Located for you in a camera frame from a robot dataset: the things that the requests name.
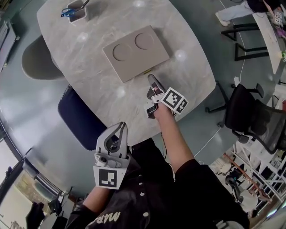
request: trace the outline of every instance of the gray floor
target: gray floor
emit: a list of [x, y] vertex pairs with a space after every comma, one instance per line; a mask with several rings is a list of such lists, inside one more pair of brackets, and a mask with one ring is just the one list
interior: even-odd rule
[[[8, 66], [0, 73], [0, 117], [19, 151], [24, 154], [33, 151], [29, 159], [52, 182], [63, 189], [74, 186], [79, 194], [89, 192], [94, 186], [93, 153], [86, 151], [75, 139], [58, 115], [58, 102], [68, 85], [64, 81], [37, 81], [27, 78], [21, 69], [21, 56], [25, 48], [41, 33], [36, 12], [44, 0], [14, 0], [5, 18], [12, 19], [21, 39], [13, 48]], [[233, 77], [240, 76], [243, 62], [234, 62], [234, 43], [220, 34], [224, 28], [215, 17], [223, 9], [219, 0], [171, 0], [196, 34], [214, 76], [221, 82], [230, 96]], [[223, 0], [226, 7], [233, 5]], [[253, 22], [251, 16], [235, 20], [235, 23]], [[242, 33], [246, 47], [265, 45], [259, 31]], [[242, 84], [255, 87], [259, 82], [266, 102], [273, 93], [281, 76], [282, 67], [273, 75], [269, 57], [246, 60], [242, 72]], [[223, 98], [218, 89], [195, 110], [179, 122], [181, 131], [197, 154], [219, 129], [216, 125], [223, 118], [223, 112], [206, 114], [206, 106], [219, 106]], [[162, 147], [160, 136], [154, 140]], [[236, 138], [230, 130], [223, 128], [196, 156], [205, 164], [221, 156]]]

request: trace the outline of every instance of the person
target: person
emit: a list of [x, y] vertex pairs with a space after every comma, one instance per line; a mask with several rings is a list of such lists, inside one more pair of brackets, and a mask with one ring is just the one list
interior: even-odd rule
[[170, 109], [160, 103], [154, 116], [172, 167], [153, 140], [132, 146], [119, 190], [95, 187], [71, 213], [66, 228], [210, 229], [223, 222], [249, 228], [241, 206], [211, 169], [194, 159]]
[[279, 0], [246, 0], [239, 5], [220, 10], [215, 15], [223, 26], [228, 26], [230, 20], [253, 13], [269, 12], [274, 17], [275, 9], [282, 11]]

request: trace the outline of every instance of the pen holder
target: pen holder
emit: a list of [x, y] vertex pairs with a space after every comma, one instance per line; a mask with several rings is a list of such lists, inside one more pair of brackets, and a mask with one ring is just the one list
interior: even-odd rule
[[[67, 8], [80, 8], [85, 3], [85, 0], [75, 0], [67, 5]], [[75, 14], [68, 18], [69, 23], [74, 26], [84, 25], [88, 22], [88, 10], [85, 6], [83, 9], [75, 12]]]

